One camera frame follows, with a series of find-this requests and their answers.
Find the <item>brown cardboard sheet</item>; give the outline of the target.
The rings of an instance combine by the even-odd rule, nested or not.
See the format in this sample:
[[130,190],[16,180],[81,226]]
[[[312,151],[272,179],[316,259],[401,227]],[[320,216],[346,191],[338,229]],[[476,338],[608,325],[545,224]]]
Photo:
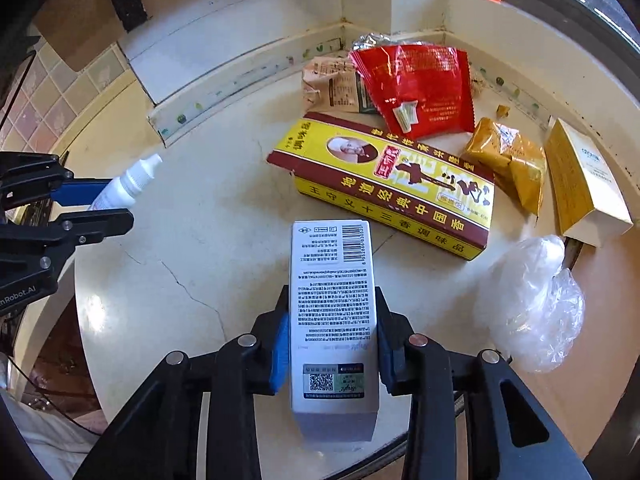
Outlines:
[[572,273],[585,321],[570,354],[546,374],[514,367],[580,457],[602,434],[639,356],[639,258],[636,226],[601,248],[582,248]]

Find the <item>small white dropper bottle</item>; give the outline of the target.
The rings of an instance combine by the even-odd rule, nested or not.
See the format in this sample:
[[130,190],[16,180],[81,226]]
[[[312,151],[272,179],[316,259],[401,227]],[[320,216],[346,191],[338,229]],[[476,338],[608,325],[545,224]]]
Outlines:
[[90,210],[130,208],[144,188],[154,180],[157,167],[163,162],[160,154],[137,160],[119,177],[112,179],[99,192]]

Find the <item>beige paper packet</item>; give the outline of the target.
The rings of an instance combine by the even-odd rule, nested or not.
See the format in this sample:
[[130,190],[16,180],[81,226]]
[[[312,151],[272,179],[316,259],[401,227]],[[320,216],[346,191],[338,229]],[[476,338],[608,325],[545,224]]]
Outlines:
[[308,112],[374,114],[378,110],[349,58],[316,56],[302,70]]

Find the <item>red foil snack bag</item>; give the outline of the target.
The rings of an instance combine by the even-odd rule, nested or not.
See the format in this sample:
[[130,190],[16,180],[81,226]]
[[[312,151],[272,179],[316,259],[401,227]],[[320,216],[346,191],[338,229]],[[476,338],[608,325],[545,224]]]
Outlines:
[[349,58],[390,133],[410,140],[475,128],[468,55],[437,44],[353,50]]

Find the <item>yellow crumpled snack wrapper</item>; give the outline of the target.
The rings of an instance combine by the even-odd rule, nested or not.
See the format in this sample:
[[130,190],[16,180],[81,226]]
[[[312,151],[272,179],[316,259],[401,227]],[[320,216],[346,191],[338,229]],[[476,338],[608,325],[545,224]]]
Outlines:
[[466,144],[463,157],[489,168],[499,188],[515,197],[526,212],[540,216],[547,159],[539,144],[518,129],[483,117]]

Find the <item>wooden cutting board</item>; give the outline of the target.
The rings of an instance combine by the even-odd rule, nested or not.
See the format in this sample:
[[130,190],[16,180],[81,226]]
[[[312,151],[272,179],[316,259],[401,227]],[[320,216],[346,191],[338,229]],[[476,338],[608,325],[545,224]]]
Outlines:
[[143,0],[46,0],[38,32],[75,72],[149,19]]

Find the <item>crumpled clear plastic bag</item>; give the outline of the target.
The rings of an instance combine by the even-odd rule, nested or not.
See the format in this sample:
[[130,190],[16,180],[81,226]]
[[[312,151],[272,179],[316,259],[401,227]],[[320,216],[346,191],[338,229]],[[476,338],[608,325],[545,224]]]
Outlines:
[[529,373],[565,361],[582,331],[585,297],[563,266],[561,237],[522,240],[491,265],[477,287],[474,322]]

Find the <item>white blue carton box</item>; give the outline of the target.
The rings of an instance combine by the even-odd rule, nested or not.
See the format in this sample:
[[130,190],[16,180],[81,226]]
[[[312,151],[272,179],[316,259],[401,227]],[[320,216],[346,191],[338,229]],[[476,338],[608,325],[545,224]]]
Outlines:
[[312,444],[373,438],[378,410],[378,319],[370,226],[297,221],[290,281],[291,408]]

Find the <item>yellow white small box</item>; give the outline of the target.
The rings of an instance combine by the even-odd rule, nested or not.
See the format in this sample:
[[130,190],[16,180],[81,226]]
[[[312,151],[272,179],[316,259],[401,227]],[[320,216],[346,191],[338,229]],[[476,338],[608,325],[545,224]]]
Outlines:
[[589,136],[555,118],[544,151],[563,236],[601,247],[632,228],[623,193]]

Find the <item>yellow red seasoning box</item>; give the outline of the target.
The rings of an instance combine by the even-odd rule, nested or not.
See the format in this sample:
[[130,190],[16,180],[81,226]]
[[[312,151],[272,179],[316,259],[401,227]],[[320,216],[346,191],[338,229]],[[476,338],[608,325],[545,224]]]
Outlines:
[[477,162],[343,118],[309,112],[267,157],[299,193],[471,261],[488,245],[495,180]]

